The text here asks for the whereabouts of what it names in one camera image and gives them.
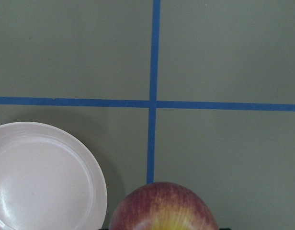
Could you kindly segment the red apple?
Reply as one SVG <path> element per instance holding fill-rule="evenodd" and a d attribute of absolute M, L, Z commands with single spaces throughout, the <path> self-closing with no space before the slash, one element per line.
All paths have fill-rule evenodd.
<path fill-rule="evenodd" d="M 130 193 L 116 208 L 111 230 L 217 230 L 204 201 L 181 185 L 157 182 Z"/>

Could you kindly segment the pink plate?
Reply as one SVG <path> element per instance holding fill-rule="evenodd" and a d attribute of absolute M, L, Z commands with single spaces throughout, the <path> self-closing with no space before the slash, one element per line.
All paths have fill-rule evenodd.
<path fill-rule="evenodd" d="M 0 230 L 98 230 L 102 170 L 71 134 L 37 122 L 0 126 Z"/>

